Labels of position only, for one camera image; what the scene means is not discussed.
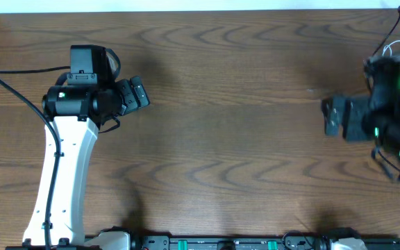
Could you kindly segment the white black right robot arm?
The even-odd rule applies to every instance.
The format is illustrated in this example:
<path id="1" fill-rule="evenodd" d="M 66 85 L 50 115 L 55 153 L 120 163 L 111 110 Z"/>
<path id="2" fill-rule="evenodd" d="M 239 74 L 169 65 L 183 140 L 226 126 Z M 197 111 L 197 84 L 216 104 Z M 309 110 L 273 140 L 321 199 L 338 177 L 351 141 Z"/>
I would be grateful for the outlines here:
<path id="1" fill-rule="evenodd" d="M 374 141 L 372 156 L 389 153 L 400 163 L 400 55 L 372 56 L 364 62 L 368 94 L 334 95 L 322 101 L 326 135 L 341 134 L 347 142 Z M 388 178 L 400 181 L 400 165 L 383 159 L 380 166 Z"/>

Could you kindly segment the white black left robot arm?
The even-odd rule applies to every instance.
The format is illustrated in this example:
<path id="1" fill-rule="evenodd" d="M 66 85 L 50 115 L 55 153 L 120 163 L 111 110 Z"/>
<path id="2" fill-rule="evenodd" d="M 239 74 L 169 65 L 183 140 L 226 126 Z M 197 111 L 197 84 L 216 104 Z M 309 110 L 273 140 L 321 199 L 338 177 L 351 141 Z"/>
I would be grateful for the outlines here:
<path id="1" fill-rule="evenodd" d="M 70 48 L 70 64 L 38 109 L 15 92 L 45 123 L 46 149 L 34 211 L 20 249 L 140 249 L 137 237 L 111 228 L 86 237 L 83 226 L 88 165 L 101 127 L 150 104 L 142 80 L 118 78 L 112 49 L 82 44 Z"/>

